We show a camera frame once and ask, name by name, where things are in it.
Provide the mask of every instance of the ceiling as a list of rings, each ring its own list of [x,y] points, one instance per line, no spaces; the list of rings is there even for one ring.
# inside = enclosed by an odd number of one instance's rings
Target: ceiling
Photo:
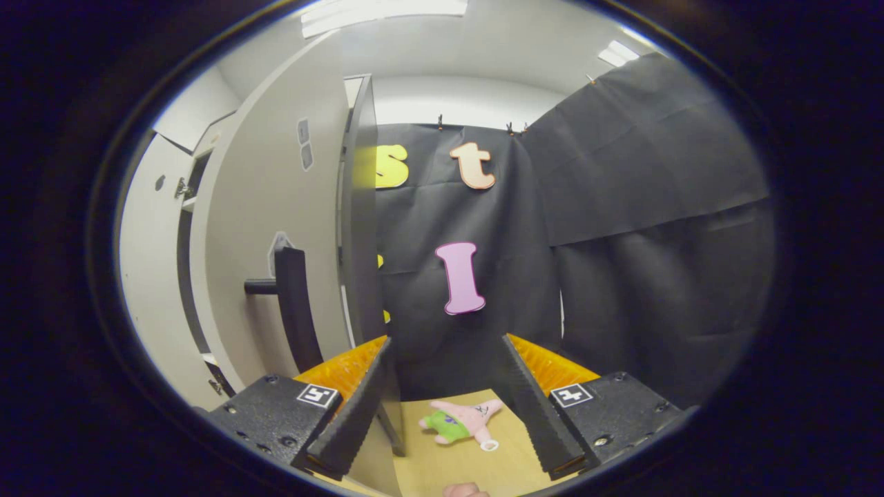
[[[469,76],[574,93],[612,67],[597,55],[617,40],[652,51],[616,22],[565,0],[469,0],[464,17],[405,17],[341,29],[345,73]],[[297,18],[285,19],[218,66],[244,98],[305,44]]]

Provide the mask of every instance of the plush toy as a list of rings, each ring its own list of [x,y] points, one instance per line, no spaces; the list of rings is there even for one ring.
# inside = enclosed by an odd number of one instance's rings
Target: plush toy
[[[438,432],[436,442],[450,444],[456,440],[473,437],[485,452],[491,452],[499,446],[485,426],[492,414],[503,407],[503,402],[482,402],[476,406],[459,406],[445,401],[432,401],[430,407],[439,409],[419,422],[423,429],[432,428]]]

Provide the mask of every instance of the patrick star plush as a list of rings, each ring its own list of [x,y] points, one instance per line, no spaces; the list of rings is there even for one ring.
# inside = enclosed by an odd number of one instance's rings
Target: patrick star plush
[[[438,432],[436,442],[450,444],[456,440],[473,437],[485,452],[496,449],[499,443],[488,432],[488,419],[503,407],[503,402],[494,399],[476,406],[459,406],[446,401],[432,401],[430,407],[438,409],[432,415],[420,420],[424,430],[432,428]]]

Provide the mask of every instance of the fluorescent light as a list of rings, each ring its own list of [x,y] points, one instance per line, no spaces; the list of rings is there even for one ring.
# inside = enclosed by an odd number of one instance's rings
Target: fluorescent light
[[[623,43],[610,42],[608,48],[602,50],[602,53],[598,54],[598,58],[604,60],[610,65],[620,67],[630,60],[636,60],[638,54],[626,48],[626,45]]]
[[[639,33],[636,33],[635,31],[629,29],[628,27],[621,26],[620,29],[623,31],[623,33],[628,34],[629,36],[631,36],[635,40],[638,40],[641,43],[644,43],[645,45],[651,47],[652,49],[655,49],[655,50],[657,49],[657,45],[655,45],[654,42],[652,42],[651,40],[648,40],[644,36],[641,36]]]
[[[338,27],[400,16],[463,16],[468,0],[323,0],[301,15],[304,38]]]

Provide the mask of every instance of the pink letter i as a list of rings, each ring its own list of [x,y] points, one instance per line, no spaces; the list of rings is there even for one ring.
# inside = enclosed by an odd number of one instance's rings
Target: pink letter i
[[[447,243],[436,249],[436,255],[445,261],[448,277],[448,303],[445,312],[464,314],[480,310],[485,299],[476,292],[476,277],[473,275],[473,254],[476,245],[468,241]]]

